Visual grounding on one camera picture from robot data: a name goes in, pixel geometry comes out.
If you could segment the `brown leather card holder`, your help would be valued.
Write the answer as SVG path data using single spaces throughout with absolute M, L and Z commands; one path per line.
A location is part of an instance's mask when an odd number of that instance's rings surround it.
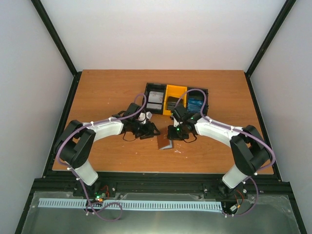
M 159 150 L 173 149 L 173 141 L 168 139 L 167 134 L 157 136 L 157 145 Z

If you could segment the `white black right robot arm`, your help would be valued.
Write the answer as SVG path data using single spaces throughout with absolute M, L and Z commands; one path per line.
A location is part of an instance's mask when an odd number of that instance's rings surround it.
M 202 113 L 188 112 L 183 105 L 176 106 L 171 113 L 174 123 L 168 126 L 168 139 L 186 141 L 192 134 L 195 139 L 198 136 L 209 137 L 230 147 L 234 165 L 222 178 L 223 184 L 229 189 L 234 189 L 256 174 L 270 159 L 268 145 L 252 125 L 233 127 Z

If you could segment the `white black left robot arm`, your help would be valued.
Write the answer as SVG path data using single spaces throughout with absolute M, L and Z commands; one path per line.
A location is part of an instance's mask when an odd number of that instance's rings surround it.
M 126 111 L 105 120 L 89 123 L 72 120 L 54 145 L 54 153 L 73 171 L 77 180 L 83 181 L 85 192 L 97 196 L 101 192 L 101 183 L 97 181 L 98 174 L 88 159 L 93 143 L 127 132 L 132 133 L 135 139 L 158 136 L 160 131 L 150 121 L 151 117 L 152 113 L 132 102 Z

